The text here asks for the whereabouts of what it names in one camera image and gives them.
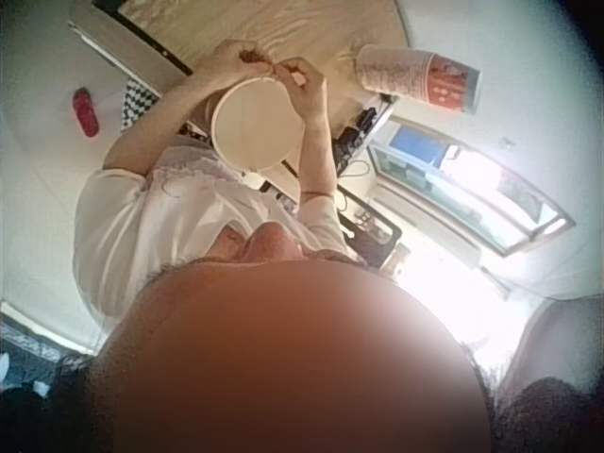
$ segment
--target nose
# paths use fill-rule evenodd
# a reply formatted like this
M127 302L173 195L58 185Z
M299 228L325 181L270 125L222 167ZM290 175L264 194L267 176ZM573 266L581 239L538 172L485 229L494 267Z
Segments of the nose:
M300 247L278 223L260 225L245 244L241 262L303 260Z

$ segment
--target paper cup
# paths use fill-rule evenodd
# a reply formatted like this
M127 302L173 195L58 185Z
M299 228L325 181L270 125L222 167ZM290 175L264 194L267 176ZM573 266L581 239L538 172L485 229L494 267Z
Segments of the paper cup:
M476 112L481 73L455 60L421 50L367 45L357 56L356 68L359 82L367 90Z

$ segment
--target wrist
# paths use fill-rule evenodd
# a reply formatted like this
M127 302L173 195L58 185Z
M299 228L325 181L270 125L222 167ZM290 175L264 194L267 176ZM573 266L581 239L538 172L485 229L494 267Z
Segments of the wrist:
M329 131L329 119L326 114L307 118L304 120L304 125L307 130Z

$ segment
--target checkered cloth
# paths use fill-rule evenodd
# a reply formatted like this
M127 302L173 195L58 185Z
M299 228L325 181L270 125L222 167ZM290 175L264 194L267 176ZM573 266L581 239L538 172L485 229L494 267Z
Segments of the checkered cloth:
M134 125L158 101L157 96L139 82L130 78L126 85L126 94L122 105L122 132Z

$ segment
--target window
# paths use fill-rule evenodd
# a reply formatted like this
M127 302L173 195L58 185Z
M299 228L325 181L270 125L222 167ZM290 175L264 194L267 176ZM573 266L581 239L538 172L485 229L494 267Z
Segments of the window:
M385 130L369 145L378 183L413 195L500 256L575 224L529 182L463 143L400 118Z

